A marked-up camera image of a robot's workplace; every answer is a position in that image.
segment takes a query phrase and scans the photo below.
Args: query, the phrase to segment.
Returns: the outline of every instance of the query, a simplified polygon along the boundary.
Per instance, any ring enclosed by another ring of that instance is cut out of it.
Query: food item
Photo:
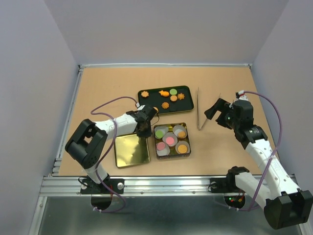
[[[185,95],[183,93],[178,94],[178,99],[179,100],[185,99]]]
[[[164,136],[164,132],[161,130],[157,130],[155,133],[156,138],[161,139]]]
[[[182,144],[180,146],[178,146],[178,152],[179,153],[186,153],[188,151],[188,148],[186,145]]]
[[[176,89],[170,89],[170,94],[171,95],[177,95],[177,90]]]
[[[147,98],[147,97],[149,96],[149,92],[143,91],[143,92],[141,93],[141,96],[144,97],[144,98]]]
[[[175,101],[177,100],[177,96],[176,96],[176,95],[172,95],[171,98],[170,98],[170,100],[171,100],[172,102],[175,102]]]
[[[178,136],[178,138],[183,139],[183,138],[185,138],[185,137],[186,137],[186,132],[181,131],[181,132],[179,132],[179,133],[177,134],[177,136]]]
[[[164,102],[164,103],[162,104],[162,108],[163,108],[163,109],[168,109],[168,107],[170,107],[169,103]]]
[[[163,149],[165,149],[165,143],[164,142],[160,142],[156,145],[156,149],[158,151],[162,151]]]
[[[164,96],[164,97],[168,97],[169,95],[170,95],[170,93],[169,92],[165,92],[165,91],[160,91],[159,92],[160,94],[161,94],[161,96]]]
[[[166,138],[166,143],[169,145],[169,146],[171,146],[171,145],[173,145],[174,143],[175,143],[175,140],[174,140],[174,138],[173,137],[167,137]]]

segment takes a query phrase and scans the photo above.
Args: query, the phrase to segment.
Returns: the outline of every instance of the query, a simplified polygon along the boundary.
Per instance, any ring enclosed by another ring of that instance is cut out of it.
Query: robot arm
[[[114,119],[117,124],[117,136],[136,132],[139,137],[149,137],[151,119],[157,111],[149,106],[142,105],[137,111],[129,111]],[[87,175],[99,184],[95,170],[100,159],[106,140],[112,139],[115,125],[112,120],[92,122],[83,120],[65,145],[65,150],[86,171]],[[105,169],[99,165],[98,174],[102,180],[108,177]]]
[[[243,92],[236,93],[236,97],[232,104],[219,98],[204,113],[208,119],[212,119],[220,111],[216,122],[234,131],[235,138],[264,172],[272,154],[268,137],[261,127],[253,124],[253,107],[248,98]],[[274,229],[308,221],[313,196],[308,190],[302,191],[288,176],[276,156],[272,156],[265,180],[268,187],[261,185],[255,201]],[[249,170],[236,166],[228,171],[226,182],[228,188],[239,188],[248,195],[253,195],[259,184]]]

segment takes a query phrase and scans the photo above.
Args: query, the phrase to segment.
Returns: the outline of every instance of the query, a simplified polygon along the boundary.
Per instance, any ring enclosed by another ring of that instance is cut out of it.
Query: tan table surface
[[[190,88],[194,110],[188,113],[160,116],[158,124],[186,122],[192,153],[189,157],[175,160],[157,160],[153,137],[148,139],[151,161],[148,164],[118,169],[115,166],[114,150],[103,160],[102,165],[112,176],[162,176],[162,175],[225,175],[233,166],[245,166],[252,174],[260,174],[253,159],[235,139],[232,130],[219,126],[214,120],[207,121],[205,128],[197,130],[197,88],[201,124],[205,121],[205,110],[210,108],[219,95],[227,101],[235,99],[240,90],[256,91],[249,68],[221,67],[177,67],[177,68],[87,68],[74,105],[68,137],[83,119],[106,120],[105,116],[92,116],[90,111],[119,96],[132,96],[143,89],[186,85]],[[254,123],[261,126],[273,141],[260,99],[248,95],[254,107]],[[111,103],[101,111],[118,117],[129,110],[135,110],[134,102],[123,99]],[[111,140],[107,141],[104,150]],[[60,176],[85,175],[80,165],[65,152]]]

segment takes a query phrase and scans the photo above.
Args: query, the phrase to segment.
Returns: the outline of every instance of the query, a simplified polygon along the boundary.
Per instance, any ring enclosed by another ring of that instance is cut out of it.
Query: wall
[[[288,0],[45,0],[74,58],[251,63]]]
[[[0,7],[0,233],[25,235],[51,171],[77,76],[42,0]]]
[[[291,0],[252,66],[259,92],[277,104],[283,120],[281,161],[302,189],[313,193],[313,1]],[[277,139],[277,118],[263,102]]]

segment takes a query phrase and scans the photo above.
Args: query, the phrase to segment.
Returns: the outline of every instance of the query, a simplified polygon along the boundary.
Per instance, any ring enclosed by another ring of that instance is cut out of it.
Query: purple hose
[[[102,104],[102,105],[100,105],[100,106],[94,108],[94,109],[90,112],[90,114],[92,114],[92,115],[105,115],[105,116],[109,117],[110,119],[112,119],[112,122],[114,123],[114,135],[113,135],[112,142],[111,142],[111,144],[110,144],[108,150],[103,154],[103,156],[101,157],[101,159],[98,161],[98,163],[97,163],[97,165],[96,165],[96,171],[95,171],[95,172],[96,172],[96,175],[97,175],[98,179],[100,180],[101,184],[102,184],[109,192],[115,194],[115,195],[118,196],[120,199],[122,199],[123,202],[124,202],[124,203],[123,203],[123,206],[122,206],[121,208],[115,209],[115,210],[113,210],[113,211],[102,211],[102,210],[99,210],[99,209],[96,208],[96,207],[93,208],[95,211],[101,212],[101,213],[113,213],[113,212],[118,212],[118,211],[124,209],[125,206],[126,206],[126,200],[125,200],[125,198],[122,197],[120,194],[118,194],[117,192],[113,191],[110,187],[108,187],[108,186],[103,182],[103,180],[101,179],[101,177],[100,177],[100,175],[99,175],[99,173],[98,173],[98,167],[99,167],[99,165],[101,164],[102,160],[106,157],[106,155],[110,152],[110,150],[112,149],[112,147],[113,147],[113,145],[114,145],[114,142],[115,142],[115,139],[116,139],[116,136],[117,136],[117,123],[116,123],[116,121],[114,120],[114,118],[113,118],[110,114],[103,113],[103,112],[95,113],[95,111],[98,110],[98,109],[100,109],[100,108],[102,108],[103,106],[105,106],[105,105],[107,105],[107,104],[110,104],[110,103],[112,103],[112,102],[114,102],[114,101],[116,101],[116,100],[123,99],[123,98],[132,99],[133,101],[135,101],[135,103],[137,103],[137,101],[136,101],[134,98],[130,97],[130,96],[122,96],[122,97],[113,99],[113,100],[111,100],[111,101],[109,101],[109,102],[106,102],[106,103],[104,103],[104,104]]]
[[[276,106],[274,105],[274,103],[273,103],[269,98],[267,98],[266,96],[264,96],[264,95],[262,95],[262,94],[259,94],[259,93],[257,93],[257,92],[246,92],[246,91],[244,91],[244,93],[256,94],[256,95],[258,95],[258,96],[260,96],[260,97],[266,99],[266,100],[273,106],[273,108],[274,108],[274,110],[275,110],[275,112],[276,112],[276,114],[277,114],[277,116],[278,116],[278,121],[279,121],[279,136],[278,136],[277,145],[276,145],[276,147],[274,148],[273,152],[272,152],[271,155],[270,155],[270,159],[268,160],[268,163],[267,163],[267,165],[265,166],[265,169],[264,169],[264,171],[263,171],[263,174],[262,174],[262,177],[261,177],[260,182],[259,182],[259,184],[258,184],[258,187],[256,188],[256,191],[255,191],[255,193],[254,193],[254,196],[253,196],[253,198],[252,198],[252,201],[251,201],[251,203],[250,203],[250,205],[249,205],[249,208],[247,209],[247,211],[250,211],[250,210],[252,209],[252,206],[253,206],[253,204],[254,204],[254,202],[255,202],[255,199],[256,199],[256,197],[257,197],[257,195],[258,195],[258,193],[259,193],[259,190],[260,190],[260,188],[261,188],[262,182],[264,181],[265,175],[266,175],[266,173],[268,172],[270,163],[271,163],[271,161],[272,161],[272,156],[275,155],[275,153],[277,152],[277,149],[278,149],[278,147],[279,147],[279,145],[280,145],[280,142],[281,142],[281,139],[282,139],[283,125],[282,125],[282,120],[281,120],[280,114],[279,114],[279,112],[278,112],[278,109],[276,108]]]

